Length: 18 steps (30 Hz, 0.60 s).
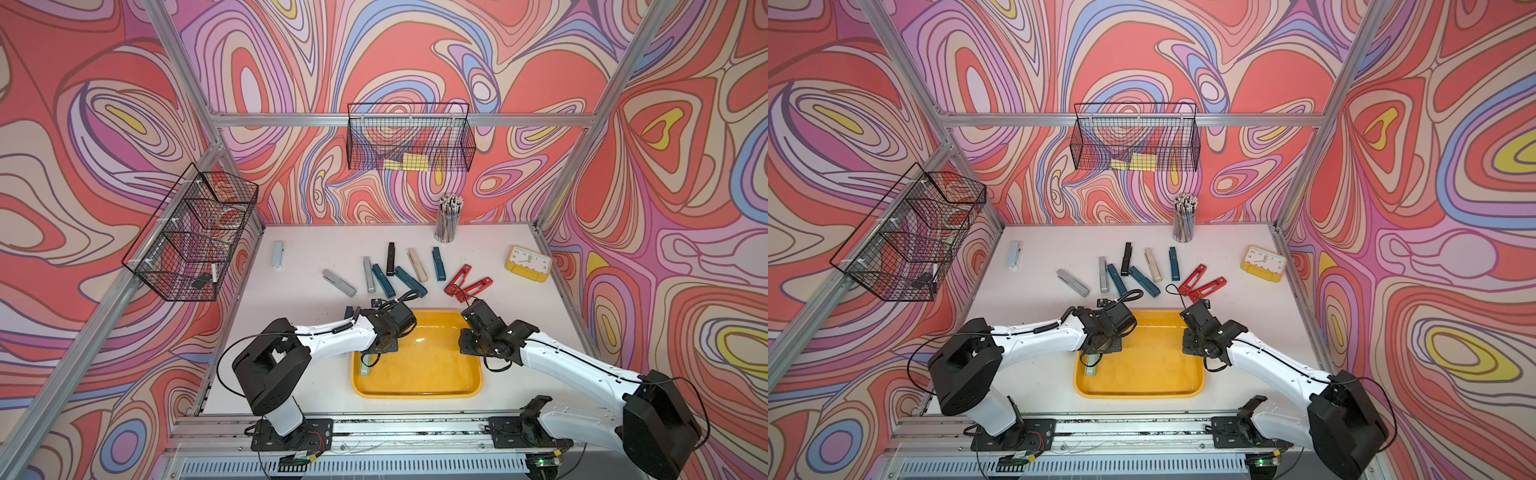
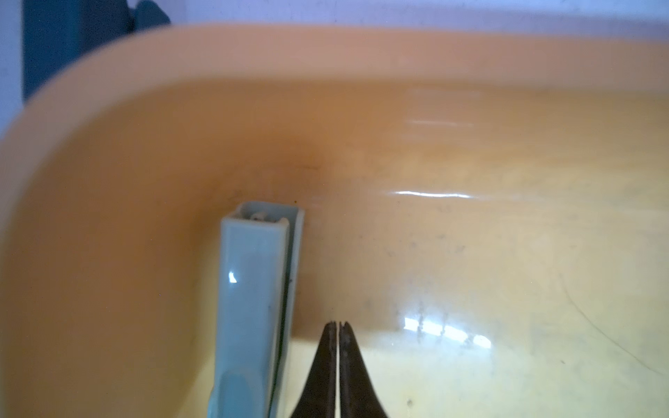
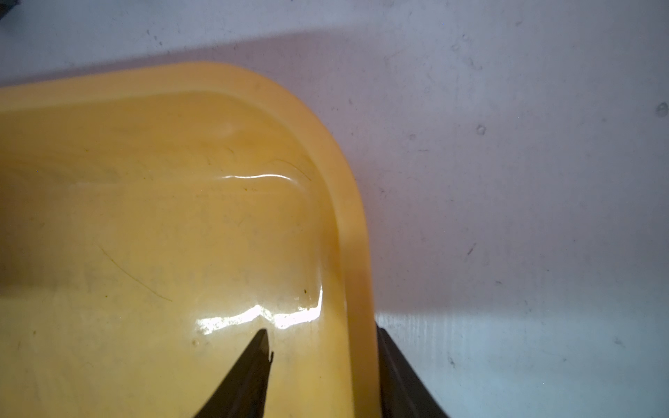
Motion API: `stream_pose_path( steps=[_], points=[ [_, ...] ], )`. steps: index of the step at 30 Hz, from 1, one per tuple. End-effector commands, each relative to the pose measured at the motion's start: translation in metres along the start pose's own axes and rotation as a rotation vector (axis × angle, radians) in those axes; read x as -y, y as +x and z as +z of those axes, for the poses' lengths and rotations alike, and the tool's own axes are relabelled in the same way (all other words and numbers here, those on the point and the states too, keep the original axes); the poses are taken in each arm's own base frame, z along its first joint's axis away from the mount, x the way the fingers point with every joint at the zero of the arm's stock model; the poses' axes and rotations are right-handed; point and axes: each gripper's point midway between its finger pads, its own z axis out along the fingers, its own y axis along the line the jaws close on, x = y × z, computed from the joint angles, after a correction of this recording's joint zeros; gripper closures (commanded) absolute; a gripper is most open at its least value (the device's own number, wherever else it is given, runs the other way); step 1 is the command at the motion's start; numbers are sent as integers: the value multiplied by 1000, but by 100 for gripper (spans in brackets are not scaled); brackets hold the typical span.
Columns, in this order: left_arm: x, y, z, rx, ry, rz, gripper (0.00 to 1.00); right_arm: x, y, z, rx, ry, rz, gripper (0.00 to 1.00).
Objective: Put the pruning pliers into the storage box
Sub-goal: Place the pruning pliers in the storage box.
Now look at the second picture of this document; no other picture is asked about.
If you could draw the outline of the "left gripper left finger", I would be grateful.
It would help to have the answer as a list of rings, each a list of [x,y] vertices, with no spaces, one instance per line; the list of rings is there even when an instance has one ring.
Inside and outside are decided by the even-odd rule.
[[[337,325],[328,322],[291,418],[333,418],[336,413]]]

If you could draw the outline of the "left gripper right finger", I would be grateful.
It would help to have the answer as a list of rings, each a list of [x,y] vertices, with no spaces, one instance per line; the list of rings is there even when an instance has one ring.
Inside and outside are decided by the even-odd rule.
[[[339,357],[341,418],[387,418],[348,322],[339,327]]]

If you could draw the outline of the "pale green pruning pliers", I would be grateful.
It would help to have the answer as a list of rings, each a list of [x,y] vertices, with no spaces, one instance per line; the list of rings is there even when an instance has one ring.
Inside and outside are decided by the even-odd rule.
[[[221,221],[210,417],[275,417],[292,327],[299,207],[249,201]]]

